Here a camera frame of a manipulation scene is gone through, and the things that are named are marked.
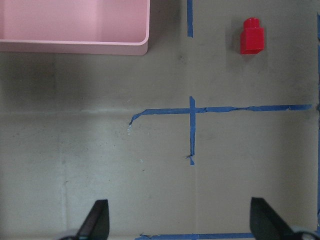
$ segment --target red toy brick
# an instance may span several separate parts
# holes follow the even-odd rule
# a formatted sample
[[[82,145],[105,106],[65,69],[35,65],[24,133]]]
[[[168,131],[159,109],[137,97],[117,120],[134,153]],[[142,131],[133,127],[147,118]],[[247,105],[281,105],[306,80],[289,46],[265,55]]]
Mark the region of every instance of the red toy brick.
[[[257,54],[265,48],[265,30],[260,27],[259,19],[250,17],[243,23],[240,40],[241,54]]]

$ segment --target pink plastic bin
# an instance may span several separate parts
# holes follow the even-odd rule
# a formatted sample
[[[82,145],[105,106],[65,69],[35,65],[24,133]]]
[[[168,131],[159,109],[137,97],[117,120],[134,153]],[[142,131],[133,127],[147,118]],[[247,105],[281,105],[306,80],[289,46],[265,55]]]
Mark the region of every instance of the pink plastic bin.
[[[0,0],[0,51],[144,55],[150,0]]]

